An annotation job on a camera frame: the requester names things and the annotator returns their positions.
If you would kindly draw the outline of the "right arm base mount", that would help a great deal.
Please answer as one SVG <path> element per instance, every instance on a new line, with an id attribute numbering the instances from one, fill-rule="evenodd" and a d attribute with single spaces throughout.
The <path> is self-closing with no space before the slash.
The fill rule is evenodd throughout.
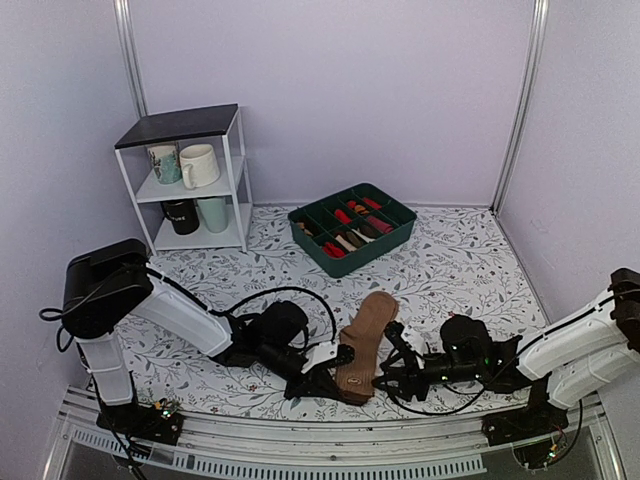
<path id="1" fill-rule="evenodd" d="M 553 433 L 569 425 L 567 410 L 553 406 L 548 400 L 548 380 L 546 376 L 533 382 L 525 407 L 482 418 L 482 433 L 490 446 Z"/>

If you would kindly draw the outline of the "brown ribbed sock pair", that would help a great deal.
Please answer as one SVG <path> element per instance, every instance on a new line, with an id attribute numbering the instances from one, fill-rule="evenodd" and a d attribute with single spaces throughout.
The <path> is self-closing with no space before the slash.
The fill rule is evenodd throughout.
<path id="1" fill-rule="evenodd" d="M 374 396 L 378 348 L 397 313 L 398 302 L 384 291 L 375 291 L 363 300 L 351 324 L 341 330 L 341 344 L 355 353 L 351 363 L 336 369 L 335 381 L 345 403 L 359 406 Z"/>

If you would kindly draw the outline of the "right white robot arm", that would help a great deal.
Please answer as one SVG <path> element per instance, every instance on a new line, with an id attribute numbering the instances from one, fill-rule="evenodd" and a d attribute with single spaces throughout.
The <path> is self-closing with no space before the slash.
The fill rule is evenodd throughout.
<path id="1" fill-rule="evenodd" d="M 384 330 L 393 349 L 373 386 L 395 402 L 423 401 L 433 384 L 476 381 L 482 389 L 510 394 L 542 382 L 539 397 L 517 415 L 517 427 L 537 436 L 552 424 L 556 408 L 568 409 L 639 361 L 639 275 L 620 268 L 610 286 L 583 308 L 524 337 L 491 338 L 484 322 L 454 315 L 440 328 L 442 352 L 428 353 L 410 326 Z"/>

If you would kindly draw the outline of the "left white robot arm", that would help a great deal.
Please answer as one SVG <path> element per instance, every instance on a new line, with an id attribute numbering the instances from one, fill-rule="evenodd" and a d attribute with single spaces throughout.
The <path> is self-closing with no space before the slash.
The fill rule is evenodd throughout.
<path id="1" fill-rule="evenodd" d="M 285 380 L 288 399 L 346 399 L 331 371 L 350 364 L 354 349 L 335 338 L 311 342 L 298 305 L 281 300 L 258 313 L 217 311 L 159 271 L 141 241 L 127 239 L 69 262 L 61 325 L 78 342 L 111 419 L 128 434 L 149 423 L 116 337 L 128 315 L 173 333 L 220 365 L 263 365 Z"/>

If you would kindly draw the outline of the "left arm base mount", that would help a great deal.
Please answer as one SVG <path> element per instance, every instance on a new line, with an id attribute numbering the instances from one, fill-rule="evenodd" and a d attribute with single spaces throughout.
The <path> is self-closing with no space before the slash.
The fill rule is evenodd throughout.
<path id="1" fill-rule="evenodd" d="M 98 381 L 94 380 L 94 383 L 100 407 L 96 422 L 99 427 L 136 439 L 170 446 L 178 444 L 184 416 L 167 404 L 160 408 L 141 405 L 132 376 L 128 380 L 131 398 L 117 405 L 107 404 Z"/>

